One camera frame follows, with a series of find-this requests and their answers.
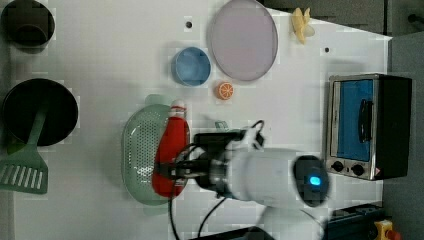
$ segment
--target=orange fruit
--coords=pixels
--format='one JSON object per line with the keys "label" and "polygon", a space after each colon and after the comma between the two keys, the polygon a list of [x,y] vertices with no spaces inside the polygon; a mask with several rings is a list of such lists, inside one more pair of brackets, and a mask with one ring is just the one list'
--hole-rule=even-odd
{"label": "orange fruit", "polygon": [[216,88],[216,95],[219,99],[228,100],[233,96],[234,88],[229,82],[222,82]]}

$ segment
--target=purple plate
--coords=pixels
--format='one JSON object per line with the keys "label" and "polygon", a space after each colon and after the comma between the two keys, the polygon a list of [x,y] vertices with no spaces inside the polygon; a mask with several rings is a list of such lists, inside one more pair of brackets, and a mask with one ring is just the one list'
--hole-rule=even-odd
{"label": "purple plate", "polygon": [[255,0],[232,0],[215,18],[211,47],[216,62],[229,77],[256,80],[269,71],[277,55],[274,20]]}

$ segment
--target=black cable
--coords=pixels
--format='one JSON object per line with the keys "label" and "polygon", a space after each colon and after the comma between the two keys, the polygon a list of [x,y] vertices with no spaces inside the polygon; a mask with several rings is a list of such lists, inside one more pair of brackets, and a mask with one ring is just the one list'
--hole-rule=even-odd
{"label": "black cable", "polygon": [[310,218],[312,218],[312,220],[314,220],[316,223],[318,223],[318,225],[321,227],[321,228],[324,228],[325,226],[325,224],[322,224],[318,219],[316,219],[314,216],[312,216],[312,214],[310,214],[310,213],[308,213],[308,212],[306,212],[305,210],[300,210],[301,212],[303,212],[304,214],[306,214],[306,215],[308,215]]}
{"label": "black cable", "polygon": [[389,34],[389,27],[388,27],[388,10],[389,10],[389,0],[384,0],[384,10],[383,10],[383,35],[388,36]]}
{"label": "black cable", "polygon": [[264,120],[257,121],[255,124],[252,125],[252,128],[256,128],[256,126],[258,126],[259,124],[261,124],[261,128],[259,129],[259,132],[260,132],[264,128],[264,125],[265,125]]}
{"label": "black cable", "polygon": [[202,233],[202,228],[203,228],[203,225],[205,225],[205,223],[206,223],[206,220],[208,220],[208,218],[209,218],[209,216],[221,205],[221,204],[223,204],[224,203],[224,201],[225,200],[227,200],[227,198],[224,198],[224,199],[222,199],[221,201],[219,201],[219,203],[217,203],[216,205],[215,205],[215,207],[213,207],[210,211],[209,211],[209,213],[205,216],[205,218],[203,219],[203,222],[202,222],[202,224],[200,224],[200,227],[199,227],[199,231],[197,232],[197,237],[199,238],[200,237],[200,234]]}
{"label": "black cable", "polygon": [[[177,155],[177,157],[174,159],[174,164],[176,165],[177,160],[180,158],[180,156],[184,153],[184,151],[186,151],[187,149],[191,148],[195,146],[193,149],[191,149],[188,153],[187,156],[190,156],[190,154],[197,148],[195,143],[190,143],[189,145],[185,146]],[[180,240],[180,238],[178,237],[178,233],[177,233],[177,228],[175,227],[175,223],[174,223],[174,217],[172,215],[172,200],[174,198],[174,193],[175,193],[175,185],[177,183],[177,180],[174,181],[174,184],[172,184],[172,191],[171,191],[171,196],[168,200],[168,213],[169,213],[169,220],[171,221],[171,227],[172,227],[172,232],[174,233],[175,239],[176,240]]]}

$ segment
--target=white surface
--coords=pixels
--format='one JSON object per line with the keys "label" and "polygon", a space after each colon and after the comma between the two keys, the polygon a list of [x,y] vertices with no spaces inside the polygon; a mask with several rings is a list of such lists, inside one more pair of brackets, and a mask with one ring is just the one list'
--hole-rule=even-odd
{"label": "white surface", "polygon": [[[233,82],[233,98],[221,102],[212,86],[228,78],[214,59],[210,79],[196,88],[175,83],[169,63],[188,46],[210,56],[208,23],[226,1],[42,2],[56,19],[54,40],[38,55],[11,49],[13,85],[33,77],[63,83],[77,96],[80,119],[62,144],[40,149],[50,171],[48,194],[15,194],[16,239],[173,239],[168,216],[149,216],[126,192],[120,175],[124,124],[148,94],[184,99],[193,134],[213,127],[210,119],[225,120],[230,128],[263,119],[268,147],[319,154],[328,77],[387,70],[387,38],[312,20],[316,34],[303,46],[292,33],[289,15],[271,11],[279,34],[274,66],[257,81]],[[191,30],[184,28],[187,20],[193,22]],[[333,179],[340,208],[381,200],[381,182]],[[190,183],[175,201],[180,235],[194,237],[216,201],[213,193]],[[255,203],[229,200],[205,231],[253,225],[262,210]]]}

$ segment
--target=toaster oven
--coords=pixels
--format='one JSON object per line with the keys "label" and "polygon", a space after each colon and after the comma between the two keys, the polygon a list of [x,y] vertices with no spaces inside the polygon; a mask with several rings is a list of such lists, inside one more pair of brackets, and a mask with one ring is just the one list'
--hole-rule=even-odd
{"label": "toaster oven", "polygon": [[406,176],[411,92],[408,78],[330,77],[327,171],[366,180]]}

